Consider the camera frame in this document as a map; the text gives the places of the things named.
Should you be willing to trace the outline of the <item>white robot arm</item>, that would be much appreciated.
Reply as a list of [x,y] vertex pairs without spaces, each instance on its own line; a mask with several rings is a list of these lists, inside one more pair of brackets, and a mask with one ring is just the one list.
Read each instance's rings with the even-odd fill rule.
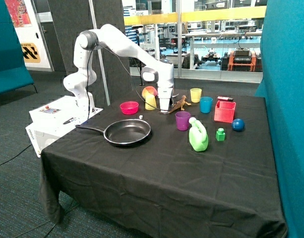
[[141,76],[145,81],[157,83],[160,111],[167,113],[171,109],[174,66],[156,60],[111,24],[105,24],[100,29],[83,31],[76,38],[73,63],[77,72],[65,77],[63,84],[74,94],[80,109],[86,111],[94,108],[93,96],[87,92],[86,86],[97,79],[96,72],[92,69],[92,52],[102,48],[109,48],[119,57],[136,58],[144,63]]

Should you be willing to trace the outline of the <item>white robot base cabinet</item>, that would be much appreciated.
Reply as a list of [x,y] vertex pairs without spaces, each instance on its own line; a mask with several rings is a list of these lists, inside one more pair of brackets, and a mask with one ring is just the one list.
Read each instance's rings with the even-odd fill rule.
[[75,129],[77,124],[101,111],[101,108],[94,108],[88,113],[87,108],[80,109],[74,96],[63,96],[31,110],[32,123],[26,127],[26,132],[37,157],[41,157],[44,148]]

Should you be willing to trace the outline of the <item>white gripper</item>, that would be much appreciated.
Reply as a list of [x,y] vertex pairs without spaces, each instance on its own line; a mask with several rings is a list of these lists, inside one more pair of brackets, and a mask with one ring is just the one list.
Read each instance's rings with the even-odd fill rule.
[[173,88],[158,88],[160,111],[167,112],[172,105]]

